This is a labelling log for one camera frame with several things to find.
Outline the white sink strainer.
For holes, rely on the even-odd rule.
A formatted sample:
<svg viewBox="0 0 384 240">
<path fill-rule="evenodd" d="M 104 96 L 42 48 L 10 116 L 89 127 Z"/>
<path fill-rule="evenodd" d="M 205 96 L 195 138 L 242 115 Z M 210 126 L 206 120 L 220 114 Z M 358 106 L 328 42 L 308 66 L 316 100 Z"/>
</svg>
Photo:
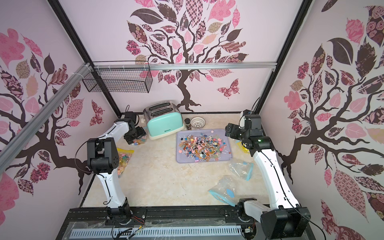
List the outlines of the white sink strainer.
<svg viewBox="0 0 384 240">
<path fill-rule="evenodd" d="M 194 129 L 202 129 L 206 125 L 206 120 L 202 117 L 194 117 L 191 119 L 191 126 Z"/>
</svg>

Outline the aluminium rail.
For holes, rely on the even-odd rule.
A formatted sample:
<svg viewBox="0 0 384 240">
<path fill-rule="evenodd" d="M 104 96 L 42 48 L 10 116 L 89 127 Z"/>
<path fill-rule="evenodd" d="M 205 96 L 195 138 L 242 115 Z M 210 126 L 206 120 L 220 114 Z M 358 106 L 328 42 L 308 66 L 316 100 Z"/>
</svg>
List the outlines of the aluminium rail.
<svg viewBox="0 0 384 240">
<path fill-rule="evenodd" d="M 83 63 L 65 82 L 65 84 L 54 94 L 49 101 L 40 109 L 40 111 L 32 117 L 32 119 L 21 129 L 9 144 L 1 152 L 1 173 L 17 157 L 19 152 L 27 145 L 27 143 L 38 132 L 40 127 L 54 113 L 55 109 L 64 101 L 75 86 L 91 72 L 91 65 Z"/>
<path fill-rule="evenodd" d="M 147 71 L 167 71 L 167 70 L 211 70 L 211 69 L 275 69 L 276 62 L 241 62 L 241 63 L 194 63 L 194 64 L 133 64 L 126 62 L 124 65 L 112 65 L 112 62 L 103 62 L 96 65 L 95 70 L 147 70 Z"/>
</svg>

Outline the candy bag yellow zip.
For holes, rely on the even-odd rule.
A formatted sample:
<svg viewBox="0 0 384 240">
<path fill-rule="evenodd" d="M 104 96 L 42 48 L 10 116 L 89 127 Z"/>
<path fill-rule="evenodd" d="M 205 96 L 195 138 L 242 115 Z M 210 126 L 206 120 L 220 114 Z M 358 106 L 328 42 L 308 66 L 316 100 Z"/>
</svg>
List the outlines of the candy bag yellow zip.
<svg viewBox="0 0 384 240">
<path fill-rule="evenodd" d="M 124 150 L 117 148 L 119 154 L 119 165 L 118 165 L 118 177 L 120 178 L 123 172 L 125 171 L 132 155 L 134 154 L 133 150 Z"/>
<path fill-rule="evenodd" d="M 237 141 L 236 145 L 238 146 L 238 148 L 243 152 L 243 153 L 246 153 L 246 154 L 249 154 L 250 151 L 243 146 L 242 142 L 241 141 Z"/>
</svg>

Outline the aluminium rail back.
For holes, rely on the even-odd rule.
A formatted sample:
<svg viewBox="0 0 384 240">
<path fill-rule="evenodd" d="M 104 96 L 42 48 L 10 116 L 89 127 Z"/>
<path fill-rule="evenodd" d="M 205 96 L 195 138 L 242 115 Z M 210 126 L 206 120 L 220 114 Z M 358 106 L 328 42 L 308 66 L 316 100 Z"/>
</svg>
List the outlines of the aluminium rail back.
<svg viewBox="0 0 384 240">
<path fill-rule="evenodd" d="M 211 70 L 211 69 L 275 69 L 276 62 L 241 62 L 241 63 L 194 63 L 194 64 L 133 64 L 126 62 L 124 65 L 112 65 L 112 62 L 103 62 L 96 65 L 95 70 L 147 70 L 147 71 L 167 71 L 167 70 Z"/>
</svg>

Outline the candy bag blue zip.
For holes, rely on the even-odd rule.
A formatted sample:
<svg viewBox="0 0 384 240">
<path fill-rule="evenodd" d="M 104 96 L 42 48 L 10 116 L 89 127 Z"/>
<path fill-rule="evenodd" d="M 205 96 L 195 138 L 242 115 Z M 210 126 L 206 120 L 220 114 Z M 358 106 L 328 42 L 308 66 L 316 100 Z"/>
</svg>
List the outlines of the candy bag blue zip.
<svg viewBox="0 0 384 240">
<path fill-rule="evenodd" d="M 235 174 L 239 178 L 245 181 L 249 181 L 253 174 L 254 163 L 237 161 L 229 163 L 229 169 L 233 174 Z"/>
<path fill-rule="evenodd" d="M 225 175 L 208 192 L 221 203 L 235 207 L 240 199 L 238 190 L 241 183 L 240 179 Z"/>
</svg>

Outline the aluminium rail left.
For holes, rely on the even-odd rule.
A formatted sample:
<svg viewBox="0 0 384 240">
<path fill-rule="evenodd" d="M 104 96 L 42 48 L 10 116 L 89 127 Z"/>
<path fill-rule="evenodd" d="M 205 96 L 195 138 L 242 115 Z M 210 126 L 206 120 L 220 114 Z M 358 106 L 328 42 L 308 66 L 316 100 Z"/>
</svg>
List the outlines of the aluminium rail left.
<svg viewBox="0 0 384 240">
<path fill-rule="evenodd" d="M 27 145 L 27 143 L 38 132 L 40 127 L 54 113 L 55 109 L 64 101 L 75 86 L 91 72 L 91 65 L 83 63 L 65 82 L 65 84 L 54 94 L 49 101 L 40 109 L 40 111 L 32 117 L 32 119 L 21 129 L 9 144 L 1 152 L 1 173 L 17 157 L 19 152 Z"/>
</svg>

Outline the small dark spice jar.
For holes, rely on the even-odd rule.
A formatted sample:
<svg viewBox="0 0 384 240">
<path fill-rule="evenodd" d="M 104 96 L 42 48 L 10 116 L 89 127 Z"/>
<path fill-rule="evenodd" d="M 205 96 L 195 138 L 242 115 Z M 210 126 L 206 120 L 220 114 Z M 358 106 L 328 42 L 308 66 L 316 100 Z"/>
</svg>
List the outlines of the small dark spice jar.
<svg viewBox="0 0 384 240">
<path fill-rule="evenodd" d="M 186 125 L 186 129 L 187 129 L 188 131 L 190 131 L 190 130 L 192 129 L 191 120 L 190 120 L 189 118 L 186 118 L 186 119 L 184 120 L 184 122 L 185 122 L 185 125 Z"/>
</svg>

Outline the mint green toaster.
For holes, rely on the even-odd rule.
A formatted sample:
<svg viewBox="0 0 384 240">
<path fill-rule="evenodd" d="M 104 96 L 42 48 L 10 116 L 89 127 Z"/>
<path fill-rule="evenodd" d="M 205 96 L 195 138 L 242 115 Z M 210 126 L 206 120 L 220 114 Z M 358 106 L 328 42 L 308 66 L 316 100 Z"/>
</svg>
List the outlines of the mint green toaster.
<svg viewBox="0 0 384 240">
<path fill-rule="evenodd" d="M 143 114 L 151 140 L 186 129 L 182 114 L 172 101 L 163 101 L 146 107 Z"/>
</svg>

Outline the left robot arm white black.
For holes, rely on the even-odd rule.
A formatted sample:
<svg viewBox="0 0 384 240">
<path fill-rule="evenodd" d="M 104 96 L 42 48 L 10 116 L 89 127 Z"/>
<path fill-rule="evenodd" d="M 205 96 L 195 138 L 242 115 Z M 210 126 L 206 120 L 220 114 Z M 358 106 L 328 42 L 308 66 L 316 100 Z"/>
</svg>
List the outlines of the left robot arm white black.
<svg viewBox="0 0 384 240">
<path fill-rule="evenodd" d="M 127 197 L 119 183 L 118 167 L 120 156 L 116 143 L 123 138 L 129 145 L 146 135 L 139 126 L 139 116 L 134 112 L 126 112 L 101 136 L 90 138 L 81 147 L 86 146 L 87 170 L 84 173 L 95 175 L 103 188 L 107 215 L 110 219 L 131 219 L 133 213 Z"/>
</svg>

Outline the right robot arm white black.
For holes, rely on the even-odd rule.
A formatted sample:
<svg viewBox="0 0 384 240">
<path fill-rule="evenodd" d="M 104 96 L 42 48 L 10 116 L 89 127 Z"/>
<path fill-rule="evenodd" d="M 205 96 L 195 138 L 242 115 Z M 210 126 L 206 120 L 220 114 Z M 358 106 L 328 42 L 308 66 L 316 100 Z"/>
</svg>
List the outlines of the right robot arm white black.
<svg viewBox="0 0 384 240">
<path fill-rule="evenodd" d="M 239 140 L 249 150 L 263 175 L 270 203 L 266 206 L 253 198 L 240 199 L 239 217 L 260 223 L 267 240 L 301 237 L 312 222 L 309 209 L 302 207 L 290 190 L 279 167 L 276 148 L 264 134 L 261 117 L 248 114 L 241 120 L 243 126 L 227 124 L 225 135 Z"/>
</svg>

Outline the black base frame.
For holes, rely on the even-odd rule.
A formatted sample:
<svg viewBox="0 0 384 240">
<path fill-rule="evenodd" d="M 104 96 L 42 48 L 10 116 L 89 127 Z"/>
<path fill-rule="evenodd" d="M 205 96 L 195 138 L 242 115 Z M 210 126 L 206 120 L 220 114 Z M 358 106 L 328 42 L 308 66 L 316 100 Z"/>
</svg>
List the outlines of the black base frame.
<svg viewBox="0 0 384 240">
<path fill-rule="evenodd" d="M 132 207 L 131 211 L 133 217 L 127 220 L 110 219 L 105 208 L 71 209 L 55 238 L 64 240 L 72 229 L 240 226 L 243 233 L 242 239 L 229 237 L 199 240 L 266 239 L 261 224 L 252 219 L 240 219 L 237 209 L 231 206 Z"/>
</svg>

